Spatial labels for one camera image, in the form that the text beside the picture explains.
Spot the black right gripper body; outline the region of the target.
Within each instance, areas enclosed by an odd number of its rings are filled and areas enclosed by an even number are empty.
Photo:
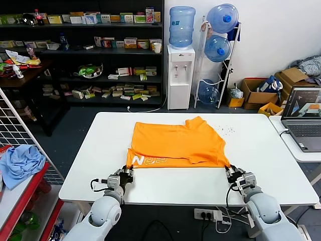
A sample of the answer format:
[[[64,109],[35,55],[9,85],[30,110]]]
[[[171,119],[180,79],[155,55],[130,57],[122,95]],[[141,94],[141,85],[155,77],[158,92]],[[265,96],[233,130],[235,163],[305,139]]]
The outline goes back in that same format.
[[[241,173],[234,173],[234,172],[231,172],[231,176],[230,177],[227,177],[227,180],[228,180],[228,183],[229,184],[233,184],[236,182],[236,180],[240,177],[242,177],[242,175],[245,174],[245,171],[241,171]]]

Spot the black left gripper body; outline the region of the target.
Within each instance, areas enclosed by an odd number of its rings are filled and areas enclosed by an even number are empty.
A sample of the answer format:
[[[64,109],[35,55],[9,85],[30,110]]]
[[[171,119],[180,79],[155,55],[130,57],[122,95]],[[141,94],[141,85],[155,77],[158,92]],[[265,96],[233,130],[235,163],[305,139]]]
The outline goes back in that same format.
[[[125,186],[127,183],[133,182],[133,174],[129,174],[129,169],[123,172],[122,169],[118,169],[115,175],[120,177],[120,186]]]

